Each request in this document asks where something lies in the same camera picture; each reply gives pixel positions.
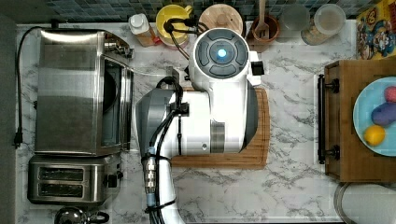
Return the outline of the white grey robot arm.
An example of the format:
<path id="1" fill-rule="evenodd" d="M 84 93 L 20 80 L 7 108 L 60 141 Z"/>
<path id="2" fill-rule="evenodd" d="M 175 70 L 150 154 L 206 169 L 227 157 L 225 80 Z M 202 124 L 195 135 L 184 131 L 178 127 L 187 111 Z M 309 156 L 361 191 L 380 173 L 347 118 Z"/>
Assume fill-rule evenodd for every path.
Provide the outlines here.
<path id="1" fill-rule="evenodd" d="M 263 65 L 246 40 L 227 28 L 199 35 L 189 58 L 192 89 L 164 77 L 134 107 L 134 134 L 143 166 L 150 224 L 185 224 L 171 176 L 175 156 L 239 153 L 258 126 L 250 77 Z"/>

